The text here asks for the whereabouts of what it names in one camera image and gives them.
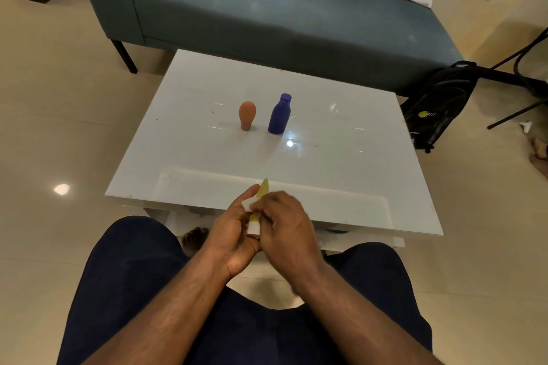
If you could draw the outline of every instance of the black backpack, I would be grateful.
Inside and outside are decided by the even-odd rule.
[[[436,140],[466,105],[479,78],[476,63],[459,61],[430,73],[408,91],[410,95],[402,104],[402,112],[415,149],[430,153]]]

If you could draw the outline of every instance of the blue sofa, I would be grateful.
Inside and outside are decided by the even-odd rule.
[[[121,42],[194,50],[405,94],[429,72],[462,59],[433,11],[407,0],[91,3],[134,72]]]

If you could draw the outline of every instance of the black chair leg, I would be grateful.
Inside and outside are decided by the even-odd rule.
[[[114,39],[111,39],[111,41],[122,59],[124,60],[124,64],[126,64],[126,66],[128,67],[129,72],[131,72],[132,74],[137,74],[137,67],[133,63],[132,57],[129,56],[128,51],[126,51],[126,48],[124,48],[124,45],[120,41],[116,41]]]

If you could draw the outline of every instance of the glossy tabletop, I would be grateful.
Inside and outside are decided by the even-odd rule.
[[[268,133],[289,93],[283,135]],[[251,131],[239,106],[252,101]],[[107,195],[223,209],[263,178],[312,220],[442,235],[393,93],[179,50]]]

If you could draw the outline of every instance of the hand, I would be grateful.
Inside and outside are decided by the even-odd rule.
[[[215,220],[202,247],[221,260],[229,278],[241,273],[260,251],[259,241],[245,234],[250,214],[246,214],[242,207],[242,201],[255,196],[258,191],[259,185],[255,184],[238,196],[229,209]]]
[[[271,192],[251,205],[261,213],[261,248],[270,264],[294,285],[301,273],[323,265],[312,221],[301,203],[285,192]]]

